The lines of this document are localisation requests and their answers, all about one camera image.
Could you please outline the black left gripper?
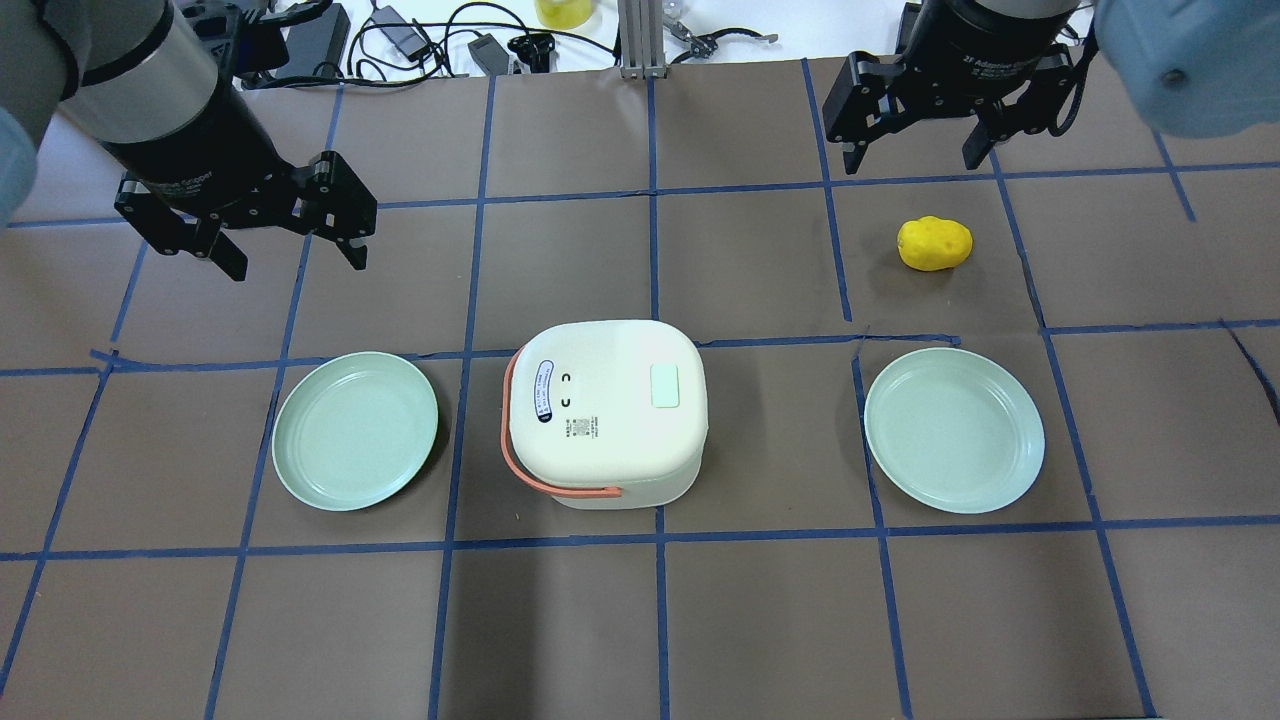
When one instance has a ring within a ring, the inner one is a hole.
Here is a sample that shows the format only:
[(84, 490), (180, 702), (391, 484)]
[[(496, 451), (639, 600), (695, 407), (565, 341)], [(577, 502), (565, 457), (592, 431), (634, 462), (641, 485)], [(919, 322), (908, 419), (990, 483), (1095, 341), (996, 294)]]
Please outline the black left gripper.
[(241, 92), (218, 81), (195, 119), (160, 138), (102, 142), (124, 168), (114, 208), (156, 252), (187, 252), (211, 261), (236, 282), (248, 259), (218, 220), (268, 223), (335, 245), (357, 272), (367, 266), (378, 201), (349, 163), (325, 150), (306, 167), (291, 165)]

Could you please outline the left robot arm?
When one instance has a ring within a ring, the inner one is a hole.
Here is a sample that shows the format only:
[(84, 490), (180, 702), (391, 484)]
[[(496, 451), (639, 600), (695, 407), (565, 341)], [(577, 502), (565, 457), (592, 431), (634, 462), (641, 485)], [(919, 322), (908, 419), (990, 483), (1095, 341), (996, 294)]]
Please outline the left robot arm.
[(282, 31), (328, 8), (5, 1), (3, 220), (29, 197), (63, 114), (123, 167), (114, 208), (155, 252), (243, 281), (248, 260), (228, 232), (278, 227), (330, 241), (362, 270), (376, 199), (335, 151), (288, 163), (236, 88), (285, 64)]

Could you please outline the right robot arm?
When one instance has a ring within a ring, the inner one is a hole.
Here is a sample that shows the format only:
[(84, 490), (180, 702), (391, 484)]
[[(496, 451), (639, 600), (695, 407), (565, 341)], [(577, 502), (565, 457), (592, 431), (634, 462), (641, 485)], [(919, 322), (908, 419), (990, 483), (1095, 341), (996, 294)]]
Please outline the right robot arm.
[(1060, 41), (1075, 1), (918, 1), (892, 56), (846, 56), (820, 119), (859, 170), (872, 142), (934, 119), (973, 117), (968, 169), (1015, 135), (1065, 135), (1103, 56), (1139, 118), (1213, 138), (1279, 117), (1275, 1), (1097, 1), (1078, 51)]

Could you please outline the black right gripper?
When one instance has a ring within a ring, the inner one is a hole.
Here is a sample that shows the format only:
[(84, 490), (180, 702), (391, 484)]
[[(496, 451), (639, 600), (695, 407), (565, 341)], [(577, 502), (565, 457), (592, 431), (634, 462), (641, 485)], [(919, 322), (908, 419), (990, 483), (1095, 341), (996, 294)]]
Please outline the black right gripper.
[(1069, 132), (1089, 50), (1074, 60), (1053, 42), (1075, 8), (1074, 1), (924, 1), (905, 53), (850, 53), (822, 105), (826, 140), (841, 146), (844, 172), (856, 174), (873, 142), (924, 119), (918, 79), (943, 95), (997, 97), (1029, 77), (1016, 101), (975, 108), (977, 124), (963, 145), (969, 170), (1014, 135)]

